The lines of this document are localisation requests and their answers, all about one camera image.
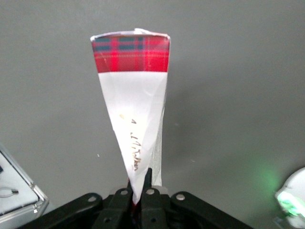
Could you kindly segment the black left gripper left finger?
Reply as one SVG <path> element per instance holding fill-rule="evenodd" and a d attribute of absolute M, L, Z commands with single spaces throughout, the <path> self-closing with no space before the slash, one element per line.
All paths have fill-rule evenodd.
<path fill-rule="evenodd" d="M 131 218 L 133 191 L 128 182 L 126 187 L 116 190 L 113 195 L 109 195 L 108 205 L 100 211 L 93 229 L 133 229 Z"/>

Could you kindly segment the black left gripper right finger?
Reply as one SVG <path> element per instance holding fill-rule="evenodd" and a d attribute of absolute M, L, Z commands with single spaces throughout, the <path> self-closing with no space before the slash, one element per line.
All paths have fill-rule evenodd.
<path fill-rule="evenodd" d="M 142 229 L 159 229 L 161 226 L 160 192 L 152 187 L 152 171 L 148 168 L 141 196 Z"/>

